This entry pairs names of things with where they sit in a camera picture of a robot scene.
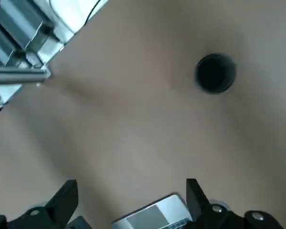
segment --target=laptop keyboard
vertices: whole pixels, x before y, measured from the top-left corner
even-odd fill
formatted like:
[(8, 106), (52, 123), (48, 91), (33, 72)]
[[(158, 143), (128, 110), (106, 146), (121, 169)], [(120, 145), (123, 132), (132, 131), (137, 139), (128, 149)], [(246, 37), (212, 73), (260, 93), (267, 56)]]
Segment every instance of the laptop keyboard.
[(168, 226), (161, 228), (161, 229), (180, 229), (183, 226), (185, 226), (189, 221), (190, 221), (189, 219), (183, 219), (183, 220), (180, 220), (179, 222), (168, 225)]

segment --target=circular hole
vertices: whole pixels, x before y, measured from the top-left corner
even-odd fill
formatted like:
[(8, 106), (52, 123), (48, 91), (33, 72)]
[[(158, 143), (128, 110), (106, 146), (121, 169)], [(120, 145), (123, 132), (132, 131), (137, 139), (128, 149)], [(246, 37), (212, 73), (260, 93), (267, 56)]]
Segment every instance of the circular hole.
[(219, 205), (213, 205), (212, 206), (212, 210), (215, 211), (215, 212), (218, 212), (218, 213), (221, 213), (223, 212), (223, 208)]
[(258, 213), (258, 212), (253, 212), (252, 213), (252, 217), (255, 218), (256, 220), (259, 220), (259, 221), (263, 221), (264, 220), (263, 215)]
[(196, 67), (197, 83), (207, 92), (221, 93), (233, 83), (236, 75), (233, 61), (221, 54), (204, 57)]
[(39, 214), (38, 210), (31, 211), (31, 213), (30, 213), (31, 216), (36, 216), (38, 214)]

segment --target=metal bolt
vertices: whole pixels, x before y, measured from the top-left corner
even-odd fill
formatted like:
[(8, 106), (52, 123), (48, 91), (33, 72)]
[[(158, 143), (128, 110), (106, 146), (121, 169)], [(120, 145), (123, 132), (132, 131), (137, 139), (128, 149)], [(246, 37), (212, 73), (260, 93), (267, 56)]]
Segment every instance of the metal bolt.
[(213, 205), (212, 206), (212, 210), (218, 213), (222, 213), (223, 212), (223, 208), (219, 205)]
[(259, 221), (263, 221), (264, 220), (264, 216), (258, 212), (252, 212), (252, 217), (259, 220)]
[(34, 210), (30, 213), (31, 216), (36, 216), (39, 214), (39, 211), (38, 210)]

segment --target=metal rod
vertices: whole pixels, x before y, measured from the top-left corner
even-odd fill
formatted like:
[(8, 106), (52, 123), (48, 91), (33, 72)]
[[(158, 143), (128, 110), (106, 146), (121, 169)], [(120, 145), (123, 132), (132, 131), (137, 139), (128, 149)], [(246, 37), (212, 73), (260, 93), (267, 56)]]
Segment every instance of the metal rod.
[(49, 76), (42, 69), (0, 68), (0, 84), (42, 83)]

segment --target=laptop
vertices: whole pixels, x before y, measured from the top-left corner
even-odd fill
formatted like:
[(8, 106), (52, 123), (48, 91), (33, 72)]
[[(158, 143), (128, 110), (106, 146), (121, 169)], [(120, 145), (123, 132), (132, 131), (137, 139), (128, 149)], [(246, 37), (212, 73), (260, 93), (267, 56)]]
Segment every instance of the laptop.
[(112, 229), (181, 229), (192, 221), (190, 212), (174, 194), (112, 224)]

